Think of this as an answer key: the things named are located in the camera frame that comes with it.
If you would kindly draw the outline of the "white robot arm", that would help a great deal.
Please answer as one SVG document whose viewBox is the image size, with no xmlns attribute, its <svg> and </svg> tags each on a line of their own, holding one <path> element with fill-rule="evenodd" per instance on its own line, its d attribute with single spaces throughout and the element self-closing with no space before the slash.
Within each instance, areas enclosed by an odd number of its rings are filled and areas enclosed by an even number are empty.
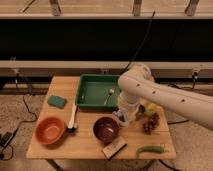
<svg viewBox="0 0 213 171">
<path fill-rule="evenodd" d="M 213 97 L 155 83 L 145 64 L 133 65 L 119 77 L 118 85 L 127 103 L 143 98 L 213 131 Z"/>
</svg>

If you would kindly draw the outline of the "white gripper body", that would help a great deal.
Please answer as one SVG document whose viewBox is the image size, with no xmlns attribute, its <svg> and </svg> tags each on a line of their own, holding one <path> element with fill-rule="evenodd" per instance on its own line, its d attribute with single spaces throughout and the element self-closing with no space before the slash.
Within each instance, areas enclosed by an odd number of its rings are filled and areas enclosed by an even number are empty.
<svg viewBox="0 0 213 171">
<path fill-rule="evenodd" d="M 118 108 L 126 115 L 129 122 L 136 119 L 136 113 L 139 111 L 139 103 L 128 103 L 121 97 L 118 98 Z"/>
</svg>

